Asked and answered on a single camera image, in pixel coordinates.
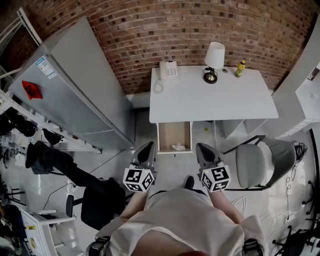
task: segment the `white telephone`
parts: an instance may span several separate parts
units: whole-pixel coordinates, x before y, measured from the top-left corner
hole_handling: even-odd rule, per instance
[[[176,61],[160,61],[160,79],[177,80],[178,69]]]

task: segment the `table lamp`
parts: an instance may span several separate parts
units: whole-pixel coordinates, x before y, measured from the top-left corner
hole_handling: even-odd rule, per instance
[[[215,69],[221,69],[225,63],[225,46],[219,42],[211,42],[204,62],[208,65],[205,70],[210,72],[204,74],[203,80],[208,84],[215,84],[218,80]]]

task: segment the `label sticker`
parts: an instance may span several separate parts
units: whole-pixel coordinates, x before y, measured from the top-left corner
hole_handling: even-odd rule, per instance
[[[38,59],[38,61],[35,64],[42,71],[42,73],[46,75],[48,79],[54,78],[57,75],[57,73],[54,71],[54,69],[50,66],[50,64],[44,57]]]

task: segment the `open drawer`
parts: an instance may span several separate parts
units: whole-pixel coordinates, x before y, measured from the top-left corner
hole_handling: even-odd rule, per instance
[[[192,153],[192,123],[157,123],[158,154]],[[178,143],[185,146],[185,150],[177,151],[172,147]]]

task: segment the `chair backrest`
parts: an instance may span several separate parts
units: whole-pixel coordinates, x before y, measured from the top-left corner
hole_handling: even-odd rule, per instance
[[[265,137],[262,140],[270,148],[274,171],[271,179],[266,184],[271,187],[277,180],[292,170],[296,163],[295,147],[287,141]]]
[[[84,190],[81,220],[96,230],[102,229],[126,208],[126,192],[113,179],[102,181],[105,194],[87,187]]]

